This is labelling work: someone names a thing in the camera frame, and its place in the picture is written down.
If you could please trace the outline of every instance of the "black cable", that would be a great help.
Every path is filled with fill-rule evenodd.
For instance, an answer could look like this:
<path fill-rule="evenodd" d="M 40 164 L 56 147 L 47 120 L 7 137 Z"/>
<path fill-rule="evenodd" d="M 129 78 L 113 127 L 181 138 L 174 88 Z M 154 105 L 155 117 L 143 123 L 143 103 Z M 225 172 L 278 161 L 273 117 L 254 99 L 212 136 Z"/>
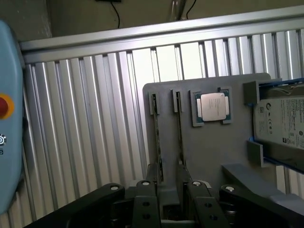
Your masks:
<path fill-rule="evenodd" d="M 118 26 L 117 26 L 117 28 L 119 29 L 119 27 L 120 27 L 120 17 L 119 17 L 119 13 L 117 12 L 117 10 L 116 10 L 115 6 L 113 5 L 113 2 L 112 2 L 112 1 L 111 1 L 111 5 L 113 6 L 113 9 L 115 10 L 115 13 L 116 13 L 116 15 L 117 15 L 117 18 L 118 18 Z"/>
<path fill-rule="evenodd" d="M 194 0 L 192 6 L 191 6 L 190 9 L 187 11 L 187 13 L 186 13 L 186 18 L 187 18 L 187 19 L 189 19 L 189 18 L 188 18 L 188 13 L 191 11 L 191 9 L 192 9 L 193 6 L 195 5 L 195 3 L 196 3 L 196 0 Z"/>

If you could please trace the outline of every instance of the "yellow ring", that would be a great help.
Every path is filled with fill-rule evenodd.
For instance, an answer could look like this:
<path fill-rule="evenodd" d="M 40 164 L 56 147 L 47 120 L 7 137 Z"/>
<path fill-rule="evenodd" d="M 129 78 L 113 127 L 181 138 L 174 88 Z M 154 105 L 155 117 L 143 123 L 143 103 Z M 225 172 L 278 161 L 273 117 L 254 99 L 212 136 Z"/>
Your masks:
<path fill-rule="evenodd" d="M 0 94 L 0 97 L 3 98 L 6 101 L 6 103 L 8 103 L 8 107 L 9 107 L 6 114 L 3 117 L 0 117 L 0 119 L 7 119 L 13 114 L 15 105 L 10 96 L 8 96 L 6 94 Z"/>

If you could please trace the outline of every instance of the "gray fixture plate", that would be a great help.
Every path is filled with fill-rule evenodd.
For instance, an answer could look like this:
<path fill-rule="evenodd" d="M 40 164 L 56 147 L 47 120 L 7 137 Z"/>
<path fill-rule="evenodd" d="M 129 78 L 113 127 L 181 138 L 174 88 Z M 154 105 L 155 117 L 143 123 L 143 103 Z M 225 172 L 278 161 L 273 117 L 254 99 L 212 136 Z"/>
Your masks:
<path fill-rule="evenodd" d="M 158 126 L 163 165 L 163 191 L 175 188 L 175 167 L 179 157 L 179 129 L 177 113 L 174 110 L 172 92 L 181 95 L 181 134 L 184 159 L 191 177 L 203 180 L 219 189 L 231 183 L 222 172 L 222 164 L 240 163 L 252 168 L 265 180 L 275 183 L 274 166 L 261 168 L 250 164 L 247 158 L 247 140 L 253 136 L 252 110 L 244 105 L 243 84 L 251 81 L 269 80 L 270 75 L 251 74 L 229 77 L 214 77 L 174 82 L 146 84 L 143 88 L 145 117 L 150 162 L 157 161 L 154 118 L 151 115 L 149 96 L 157 95 Z M 219 87 L 231 87 L 233 122 L 205 122 L 204 126 L 193 127 L 190 91 L 215 93 Z"/>

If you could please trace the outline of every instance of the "metal frame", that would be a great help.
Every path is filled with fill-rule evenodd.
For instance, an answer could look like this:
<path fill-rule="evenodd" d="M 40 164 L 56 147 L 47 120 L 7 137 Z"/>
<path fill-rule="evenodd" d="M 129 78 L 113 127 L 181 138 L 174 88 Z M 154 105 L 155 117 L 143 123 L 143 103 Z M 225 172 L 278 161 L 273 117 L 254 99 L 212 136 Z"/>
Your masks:
<path fill-rule="evenodd" d="M 146 83 L 303 77 L 303 24 L 297 6 L 22 42 L 25 181 L 0 228 L 23 227 L 111 181 L 141 180 L 150 163 Z M 291 174 L 302 194 L 302 176 Z"/>

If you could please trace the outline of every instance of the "corrugated metal wall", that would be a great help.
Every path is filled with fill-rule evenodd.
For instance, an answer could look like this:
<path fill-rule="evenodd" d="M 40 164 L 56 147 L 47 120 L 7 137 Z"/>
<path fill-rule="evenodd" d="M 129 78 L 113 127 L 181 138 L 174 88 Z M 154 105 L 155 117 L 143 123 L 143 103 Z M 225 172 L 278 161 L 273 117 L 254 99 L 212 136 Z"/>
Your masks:
<path fill-rule="evenodd" d="M 303 77 L 304 30 L 256 34 L 188 43 L 171 37 L 171 45 L 98 55 L 88 46 L 83 57 L 62 50 L 46 62 L 25 56 L 24 181 L 0 228 L 23 227 L 106 183 L 142 179 L 149 163 L 146 83 L 255 72 Z M 278 169 L 284 190 L 282 175 Z M 303 179 L 290 172 L 292 192 L 300 196 Z"/>

